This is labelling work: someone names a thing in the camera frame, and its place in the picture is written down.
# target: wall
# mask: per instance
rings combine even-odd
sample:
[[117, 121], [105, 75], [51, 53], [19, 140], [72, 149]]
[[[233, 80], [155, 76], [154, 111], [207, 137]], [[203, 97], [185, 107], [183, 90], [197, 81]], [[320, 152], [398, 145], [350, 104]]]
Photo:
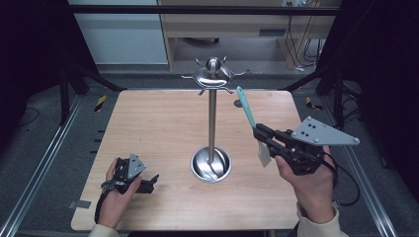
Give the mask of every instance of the wall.
[[[71, 5], [157, 5], [155, 0], [68, 0]], [[156, 14], [75, 14], [96, 64], [167, 64]]]

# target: wooden tabletop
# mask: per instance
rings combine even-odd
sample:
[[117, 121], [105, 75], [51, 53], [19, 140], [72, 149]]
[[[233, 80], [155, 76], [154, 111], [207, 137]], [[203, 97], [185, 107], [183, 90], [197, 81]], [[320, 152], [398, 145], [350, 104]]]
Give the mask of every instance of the wooden tabletop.
[[[209, 146], [209, 92], [123, 91], [109, 121], [71, 226], [91, 230], [105, 173], [116, 157], [139, 155], [149, 180], [160, 174], [151, 195], [135, 195], [118, 229], [122, 230], [267, 230], [291, 229], [297, 222], [293, 188], [273, 160], [263, 168], [258, 143], [237, 94], [217, 91], [215, 146], [230, 155], [230, 174], [205, 183], [190, 168], [193, 154]], [[245, 90], [256, 122], [296, 129], [300, 119], [285, 91]]]

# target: round metal base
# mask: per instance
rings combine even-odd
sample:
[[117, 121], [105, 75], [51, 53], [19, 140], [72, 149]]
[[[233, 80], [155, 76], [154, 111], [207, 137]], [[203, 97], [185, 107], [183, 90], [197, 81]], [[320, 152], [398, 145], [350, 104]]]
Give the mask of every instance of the round metal base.
[[210, 149], [203, 147], [191, 158], [191, 170], [201, 181], [215, 183], [225, 179], [231, 171], [231, 158], [220, 147], [213, 152], [213, 161], [209, 164]]

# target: hand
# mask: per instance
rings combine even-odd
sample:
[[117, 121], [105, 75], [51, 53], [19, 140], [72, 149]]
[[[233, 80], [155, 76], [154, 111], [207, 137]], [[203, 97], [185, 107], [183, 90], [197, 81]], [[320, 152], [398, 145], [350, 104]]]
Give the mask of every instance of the hand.
[[[330, 154], [328, 146], [323, 149]], [[301, 211], [305, 211], [307, 217], [315, 223], [323, 224], [333, 219], [333, 173], [320, 165], [314, 174], [296, 176], [283, 157], [277, 156], [275, 160], [281, 177], [293, 186]], [[330, 157], [325, 155], [324, 160], [334, 167]]]
[[[114, 160], [108, 172], [106, 173], [106, 180], [109, 181], [114, 176], [117, 166], [117, 159]], [[98, 224], [108, 226], [110, 228], [117, 228], [120, 221], [123, 219], [129, 203], [138, 190], [141, 184], [141, 177], [138, 176], [130, 185], [128, 190], [122, 195], [117, 189], [110, 191], [102, 203], [101, 213]]]

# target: sleeve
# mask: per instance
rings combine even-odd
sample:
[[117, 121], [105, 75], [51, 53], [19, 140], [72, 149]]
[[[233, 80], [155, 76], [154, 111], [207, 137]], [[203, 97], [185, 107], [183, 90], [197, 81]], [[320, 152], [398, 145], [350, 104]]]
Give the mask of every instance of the sleeve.
[[297, 205], [297, 216], [299, 225], [298, 237], [348, 237], [341, 231], [339, 224], [339, 210], [335, 208], [335, 217], [327, 223], [317, 224], [302, 216], [299, 205]]
[[120, 237], [120, 234], [113, 228], [96, 224], [89, 237]]

